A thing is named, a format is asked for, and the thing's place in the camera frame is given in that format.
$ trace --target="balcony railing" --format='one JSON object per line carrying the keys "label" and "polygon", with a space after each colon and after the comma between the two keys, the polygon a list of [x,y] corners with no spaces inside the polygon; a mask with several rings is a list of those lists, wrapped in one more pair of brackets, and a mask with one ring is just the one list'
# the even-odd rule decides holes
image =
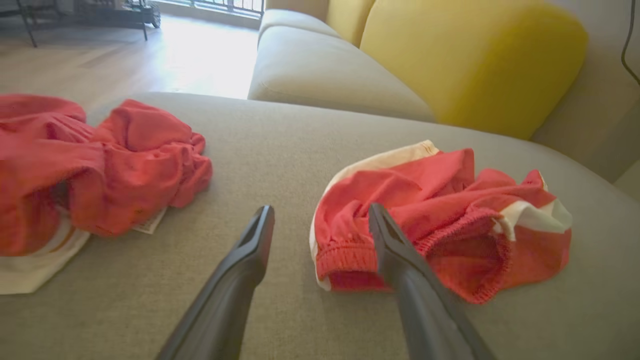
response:
{"label": "balcony railing", "polygon": [[192,6],[205,6],[230,13],[261,16],[265,0],[187,0]]}

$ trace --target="wooden floor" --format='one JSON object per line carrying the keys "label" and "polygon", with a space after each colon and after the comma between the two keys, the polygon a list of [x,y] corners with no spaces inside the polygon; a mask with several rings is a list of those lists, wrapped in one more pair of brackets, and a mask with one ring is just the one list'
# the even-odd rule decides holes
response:
{"label": "wooden floor", "polygon": [[162,28],[58,28],[35,32],[0,21],[0,93],[55,95],[86,111],[149,91],[245,99],[257,31],[163,15]]}

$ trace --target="red cloth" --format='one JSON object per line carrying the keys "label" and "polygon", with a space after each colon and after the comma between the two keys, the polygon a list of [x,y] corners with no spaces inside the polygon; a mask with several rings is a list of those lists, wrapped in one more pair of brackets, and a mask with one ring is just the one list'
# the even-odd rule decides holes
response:
{"label": "red cloth", "polygon": [[73,102],[0,96],[0,256],[31,254],[49,241],[60,192],[68,192],[73,225],[103,236],[167,205],[185,206],[211,180],[204,146],[173,115],[133,100],[94,129]]}
{"label": "red cloth", "polygon": [[333,290],[385,289],[375,274],[369,234],[373,202],[388,209],[443,284],[469,302],[548,279],[568,262],[570,229],[553,233],[516,225],[515,241],[494,229],[504,219],[500,212],[516,201],[536,208],[554,202],[543,184],[538,171],[520,185],[491,169],[474,179],[471,149],[359,171],[331,187],[318,205],[318,279],[328,277]]}

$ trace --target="sofa cushion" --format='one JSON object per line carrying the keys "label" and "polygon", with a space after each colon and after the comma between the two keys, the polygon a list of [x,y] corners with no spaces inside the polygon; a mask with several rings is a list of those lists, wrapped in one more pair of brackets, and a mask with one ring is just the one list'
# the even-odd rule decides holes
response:
{"label": "sofa cushion", "polygon": [[249,99],[433,121],[418,95],[355,46],[285,26],[262,35]]}
{"label": "sofa cushion", "polygon": [[440,123],[528,139],[577,76],[587,39],[540,0],[377,0],[360,48]]}
{"label": "sofa cushion", "polygon": [[364,26],[374,0],[331,0],[326,23],[344,40],[360,46]]}
{"label": "sofa cushion", "polygon": [[265,9],[286,9],[306,13],[322,21],[326,19],[328,0],[264,0]]}
{"label": "sofa cushion", "polygon": [[[328,293],[316,284],[309,227],[345,166],[427,138],[471,147],[476,168],[520,182],[537,168],[573,215],[566,268],[553,279],[462,304],[497,359],[631,360],[640,354],[640,204],[546,147],[459,127],[188,94],[134,99],[207,139],[209,191],[169,209],[153,235],[94,236],[28,296],[0,297],[1,358],[153,359],[261,205],[275,208],[269,266],[253,296],[241,359],[408,359],[388,293]],[[90,115],[96,125],[114,102]]]}
{"label": "sofa cushion", "polygon": [[289,26],[290,28],[313,31],[314,33],[340,38],[337,32],[321,20],[305,13],[283,9],[270,9],[264,12],[260,22],[258,41],[262,34],[273,26]]}

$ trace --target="yellow pillow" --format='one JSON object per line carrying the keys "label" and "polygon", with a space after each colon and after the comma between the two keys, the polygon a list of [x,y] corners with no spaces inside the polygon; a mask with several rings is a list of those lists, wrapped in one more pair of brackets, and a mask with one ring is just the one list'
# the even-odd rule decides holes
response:
{"label": "yellow pillow", "polygon": [[588,37],[537,0],[377,0],[360,48],[437,121],[528,139],[569,89]]}
{"label": "yellow pillow", "polygon": [[330,0],[326,23],[344,40],[360,46],[362,32],[375,0]]}

